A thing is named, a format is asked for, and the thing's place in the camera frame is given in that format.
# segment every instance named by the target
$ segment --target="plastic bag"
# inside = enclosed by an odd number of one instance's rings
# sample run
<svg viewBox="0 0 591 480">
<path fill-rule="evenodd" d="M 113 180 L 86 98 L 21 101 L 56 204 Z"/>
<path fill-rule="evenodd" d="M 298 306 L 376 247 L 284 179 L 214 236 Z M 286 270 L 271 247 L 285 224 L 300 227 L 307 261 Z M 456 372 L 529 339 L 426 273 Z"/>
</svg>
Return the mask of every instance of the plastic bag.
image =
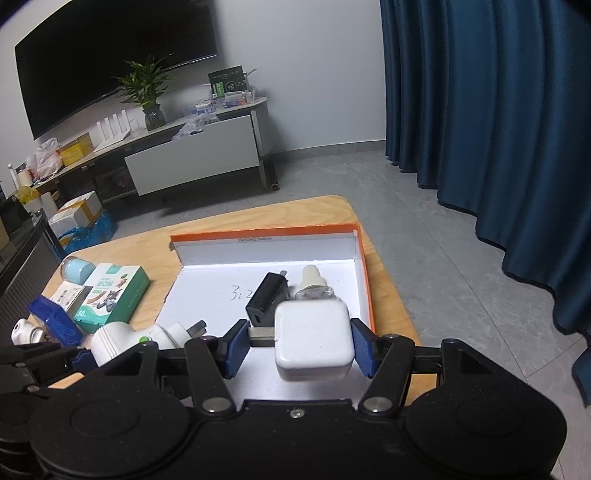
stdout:
<svg viewBox="0 0 591 480">
<path fill-rule="evenodd" d="M 115 225 L 111 216 L 106 210 L 103 210 L 96 222 L 90 227 L 73 228 L 64 233 L 60 238 L 74 234 L 67 245 L 64 247 L 66 255 L 82 250 L 83 248 L 93 247 L 113 238 L 115 234 Z"/>
<path fill-rule="evenodd" d="M 217 116 L 214 113 L 201 113 L 200 115 L 190 116 L 187 118 L 187 122 L 183 125 L 181 130 L 179 130 L 173 137 L 173 140 L 189 137 L 190 135 L 202 132 L 205 125 L 215 122 L 217 122 Z"/>
<path fill-rule="evenodd" d="M 57 138 L 50 138 L 39 145 L 35 153 L 27 158 L 27 168 L 33 173 L 35 180 L 44 180 L 51 177 L 63 166 L 60 154 L 57 150 L 60 143 Z"/>
</svg>

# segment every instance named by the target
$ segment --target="white electric plug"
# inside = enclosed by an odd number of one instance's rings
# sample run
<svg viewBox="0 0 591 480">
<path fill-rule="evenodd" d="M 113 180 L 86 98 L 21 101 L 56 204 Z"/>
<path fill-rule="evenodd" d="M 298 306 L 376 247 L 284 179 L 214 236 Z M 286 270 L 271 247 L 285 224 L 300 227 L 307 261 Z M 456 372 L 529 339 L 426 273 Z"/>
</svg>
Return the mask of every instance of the white electric plug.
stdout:
<svg viewBox="0 0 591 480">
<path fill-rule="evenodd" d="M 205 333 L 206 324 L 200 321 L 188 330 L 173 323 L 166 329 L 153 325 L 144 330 L 134 330 L 124 322 L 110 322 L 99 328 L 90 341 L 90 351 L 100 367 L 117 355 L 143 342 L 157 342 L 160 350 L 182 348 L 191 338 Z"/>
</svg>

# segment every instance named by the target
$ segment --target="green medicine box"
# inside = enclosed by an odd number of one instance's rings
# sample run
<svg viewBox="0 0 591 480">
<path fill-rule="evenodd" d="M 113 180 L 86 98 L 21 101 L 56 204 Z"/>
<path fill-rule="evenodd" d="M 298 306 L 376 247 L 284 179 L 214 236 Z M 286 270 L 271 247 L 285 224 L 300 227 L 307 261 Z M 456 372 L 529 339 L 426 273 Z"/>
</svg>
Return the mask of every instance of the green medicine box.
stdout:
<svg viewBox="0 0 591 480">
<path fill-rule="evenodd" d="M 127 323 L 149 284 L 142 267 L 113 265 L 92 287 L 74 321 L 86 333 L 95 333 L 109 322 Z"/>
</svg>

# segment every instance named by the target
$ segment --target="white power adapter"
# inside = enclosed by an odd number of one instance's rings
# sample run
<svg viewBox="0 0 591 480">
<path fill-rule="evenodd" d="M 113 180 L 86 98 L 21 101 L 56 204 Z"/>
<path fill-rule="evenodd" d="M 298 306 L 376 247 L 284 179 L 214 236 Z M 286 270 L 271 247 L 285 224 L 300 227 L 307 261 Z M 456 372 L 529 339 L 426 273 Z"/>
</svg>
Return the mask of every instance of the white power adapter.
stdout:
<svg viewBox="0 0 591 480">
<path fill-rule="evenodd" d="M 191 338 L 205 333 L 205 322 L 200 321 L 188 330 L 173 323 L 166 329 L 153 325 L 144 330 L 134 330 L 124 322 L 110 322 L 99 328 L 90 341 L 90 351 L 100 367 L 134 345 L 143 342 L 157 342 L 160 350 L 182 348 Z"/>
<path fill-rule="evenodd" d="M 275 363 L 283 380 L 343 378 L 355 349 L 347 305 L 337 299 L 288 300 L 275 310 Z"/>
</svg>

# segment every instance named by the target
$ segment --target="yellow box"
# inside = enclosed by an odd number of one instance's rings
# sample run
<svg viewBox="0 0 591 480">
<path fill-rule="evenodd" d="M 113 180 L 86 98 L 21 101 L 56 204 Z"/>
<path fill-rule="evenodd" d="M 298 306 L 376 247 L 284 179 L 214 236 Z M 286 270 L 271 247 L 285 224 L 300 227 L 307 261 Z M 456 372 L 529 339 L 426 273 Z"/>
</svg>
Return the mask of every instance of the yellow box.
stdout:
<svg viewBox="0 0 591 480">
<path fill-rule="evenodd" d="M 94 149 L 95 146 L 92 144 L 90 134 L 85 133 L 75 140 L 72 140 L 67 145 L 61 147 L 59 152 L 62 162 L 67 167 L 68 165 L 72 165 L 74 162 L 77 162 L 81 158 L 84 158 Z"/>
</svg>

